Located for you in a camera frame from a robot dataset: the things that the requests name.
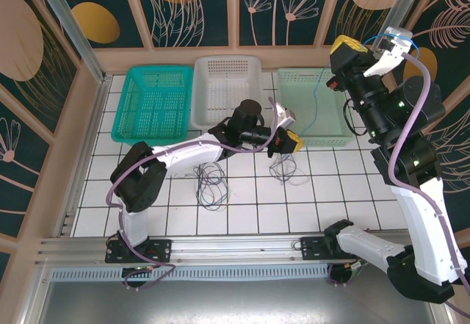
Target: white plastic basket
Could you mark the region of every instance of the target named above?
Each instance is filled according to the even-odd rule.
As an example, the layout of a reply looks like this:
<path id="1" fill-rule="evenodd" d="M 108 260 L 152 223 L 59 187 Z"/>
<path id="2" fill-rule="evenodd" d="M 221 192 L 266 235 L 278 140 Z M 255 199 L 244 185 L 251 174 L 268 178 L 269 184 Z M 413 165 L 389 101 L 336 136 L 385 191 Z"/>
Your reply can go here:
<path id="1" fill-rule="evenodd" d="M 261 104 L 261 62 L 254 56 L 208 56 L 196 60 L 192 81 L 191 124 L 206 131 L 246 98 Z"/>

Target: flower pattern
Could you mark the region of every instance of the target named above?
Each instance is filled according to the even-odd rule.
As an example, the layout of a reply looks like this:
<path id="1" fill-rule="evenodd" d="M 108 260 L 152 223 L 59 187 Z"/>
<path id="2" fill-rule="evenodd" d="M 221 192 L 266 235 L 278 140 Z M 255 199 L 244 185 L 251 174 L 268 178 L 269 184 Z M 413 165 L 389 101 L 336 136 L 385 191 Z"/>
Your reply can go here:
<path id="1" fill-rule="evenodd" d="M 287 21 L 313 18 L 318 15 L 317 0 L 282 0 Z"/>
<path id="2" fill-rule="evenodd" d="M 247 6 L 248 12 L 256 13 L 256 12 L 264 12 L 265 10 L 271 9 L 271 2 L 269 0 L 243 0 L 245 1 L 245 5 Z"/>
<path id="3" fill-rule="evenodd" d="M 20 139 L 21 125 L 12 120 L 10 128 L 5 118 L 0 118 L 0 161 L 11 162 L 15 159 L 15 149 Z"/>

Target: metal panel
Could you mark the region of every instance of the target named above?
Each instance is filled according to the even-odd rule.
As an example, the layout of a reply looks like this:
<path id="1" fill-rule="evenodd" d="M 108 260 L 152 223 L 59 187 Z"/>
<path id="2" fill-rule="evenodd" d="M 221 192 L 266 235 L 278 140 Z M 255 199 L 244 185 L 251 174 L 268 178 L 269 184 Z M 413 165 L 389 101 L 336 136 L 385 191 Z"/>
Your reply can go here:
<path id="1" fill-rule="evenodd" d="M 378 269 L 350 286 L 325 279 L 163 281 L 140 293 L 116 283 L 51 283 L 41 323 L 435 323 Z"/>

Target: basket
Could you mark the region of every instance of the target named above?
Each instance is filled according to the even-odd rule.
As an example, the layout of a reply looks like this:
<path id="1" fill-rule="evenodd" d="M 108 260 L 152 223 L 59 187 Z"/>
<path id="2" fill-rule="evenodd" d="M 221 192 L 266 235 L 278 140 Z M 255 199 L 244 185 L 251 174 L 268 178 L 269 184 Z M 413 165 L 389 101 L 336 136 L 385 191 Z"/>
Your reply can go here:
<path id="1" fill-rule="evenodd" d="M 152 145 L 186 138 L 191 105 L 192 69 L 147 65 L 127 72 L 111 137 L 115 142 Z"/>
<path id="2" fill-rule="evenodd" d="M 227 117 L 246 98 L 261 103 L 261 62 L 253 56 L 209 56 L 194 67 L 191 124 L 206 131 Z"/>
<path id="3" fill-rule="evenodd" d="M 279 96 L 282 106 L 294 112 L 297 121 L 290 127 L 300 134 L 315 117 L 314 89 L 317 88 L 318 113 L 315 123 L 301 136 L 307 146 L 336 146 L 348 144 L 353 134 L 344 122 L 342 109 L 346 95 L 326 86 L 333 77 L 330 69 L 279 69 Z"/>

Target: light green plastic basket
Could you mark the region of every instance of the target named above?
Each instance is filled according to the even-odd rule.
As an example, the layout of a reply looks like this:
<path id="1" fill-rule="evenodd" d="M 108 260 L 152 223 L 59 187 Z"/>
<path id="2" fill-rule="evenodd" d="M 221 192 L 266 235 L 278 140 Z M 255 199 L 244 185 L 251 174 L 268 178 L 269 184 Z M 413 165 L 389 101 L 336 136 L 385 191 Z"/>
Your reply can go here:
<path id="1" fill-rule="evenodd" d="M 279 69 L 279 95 L 282 106 L 295 114 L 297 121 L 290 129 L 300 134 L 315 117 L 314 89 L 317 89 L 317 120 L 300 136 L 307 146 L 342 147 L 348 144 L 353 134 L 343 119 L 346 95 L 332 91 L 326 82 L 333 77 L 330 69 L 288 68 Z"/>

